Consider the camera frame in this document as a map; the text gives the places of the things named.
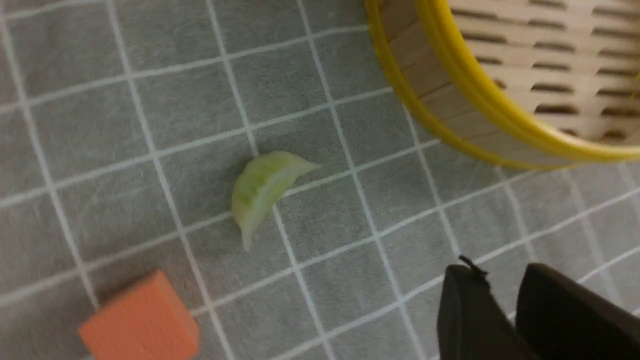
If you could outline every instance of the yellow rim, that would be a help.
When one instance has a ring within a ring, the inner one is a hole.
[[[620,161],[640,157],[640,147],[587,142],[536,120],[504,95],[484,73],[462,38],[446,0],[415,0],[415,4],[434,53],[452,82],[497,127],[531,146],[575,161]]]
[[[394,87],[396,94],[402,100],[402,102],[411,110],[422,125],[428,128],[434,135],[447,142],[449,145],[456,149],[465,152],[466,154],[478,158],[483,161],[496,163],[499,165],[505,165],[515,168],[523,169],[542,169],[550,170],[558,167],[544,167],[541,165],[532,165],[528,163],[519,163],[511,160],[506,160],[500,156],[486,152],[482,148],[477,147],[471,143],[464,141],[456,133],[449,128],[443,126],[427,108],[420,102],[420,99],[414,94],[411,86],[404,80],[400,68],[398,68],[395,59],[391,53],[391,49],[387,44],[387,37],[384,33],[382,26],[382,19],[380,18],[380,9],[378,8],[378,0],[367,0],[367,12],[369,13],[369,27],[371,32],[371,38],[373,41],[374,50],[380,65],[387,76],[387,79]]]

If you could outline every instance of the bamboo steamer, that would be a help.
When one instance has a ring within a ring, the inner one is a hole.
[[[374,48],[413,116],[518,168],[640,157],[640,1],[367,0]]]

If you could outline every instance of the gray grid mat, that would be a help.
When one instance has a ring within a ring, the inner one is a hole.
[[[7,359],[84,359],[79,322],[155,268],[198,359],[437,357],[460,252],[507,313],[530,261],[640,313],[640,166],[521,173],[451,150],[388,87],[361,0],[0,4]],[[275,149],[324,166],[246,254],[230,189]]]

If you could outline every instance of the orange block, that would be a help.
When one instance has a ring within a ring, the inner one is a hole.
[[[104,306],[79,329],[96,360],[188,360],[200,329],[158,270]]]

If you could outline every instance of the black wire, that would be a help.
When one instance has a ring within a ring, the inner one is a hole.
[[[487,288],[491,288],[491,285],[489,285],[489,282],[486,280],[486,276],[489,275],[488,272],[486,272],[486,271],[482,270],[481,268],[477,267],[476,264],[474,264],[474,262],[471,261],[471,259],[469,259],[468,257],[466,257],[464,255],[460,255],[458,258],[460,259],[460,261],[462,261],[463,263],[467,264],[467,266],[469,266],[469,268],[471,268],[471,271],[474,272],[474,276],[476,277],[476,279],[478,281],[483,283]]]

